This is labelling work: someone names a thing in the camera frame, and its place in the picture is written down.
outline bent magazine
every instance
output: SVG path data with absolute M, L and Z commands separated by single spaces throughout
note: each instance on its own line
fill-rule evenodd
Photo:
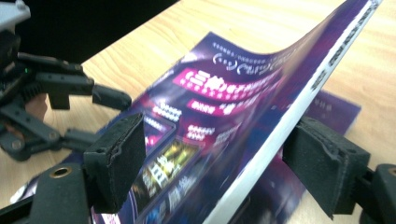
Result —
M 94 222 L 228 222 L 378 4 L 347 0 L 271 54 L 208 34 L 109 123 L 144 113 L 147 159 L 121 210 Z

